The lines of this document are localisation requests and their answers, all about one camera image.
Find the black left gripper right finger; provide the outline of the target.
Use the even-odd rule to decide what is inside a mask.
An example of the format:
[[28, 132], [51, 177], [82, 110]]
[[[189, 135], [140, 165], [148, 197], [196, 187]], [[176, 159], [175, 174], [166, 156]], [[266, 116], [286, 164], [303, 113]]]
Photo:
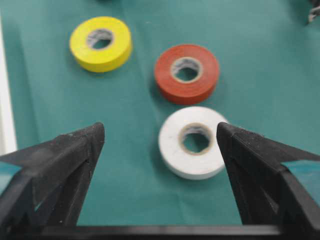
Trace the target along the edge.
[[225, 122], [216, 138], [243, 224], [320, 226], [320, 207], [284, 165], [319, 155]]

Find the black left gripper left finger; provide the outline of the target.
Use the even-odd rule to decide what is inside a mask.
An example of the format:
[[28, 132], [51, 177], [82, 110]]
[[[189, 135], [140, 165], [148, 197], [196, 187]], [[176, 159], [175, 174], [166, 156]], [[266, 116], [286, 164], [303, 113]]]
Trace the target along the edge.
[[97, 122], [2, 155], [19, 170], [0, 195], [0, 226], [76, 225], [104, 143]]

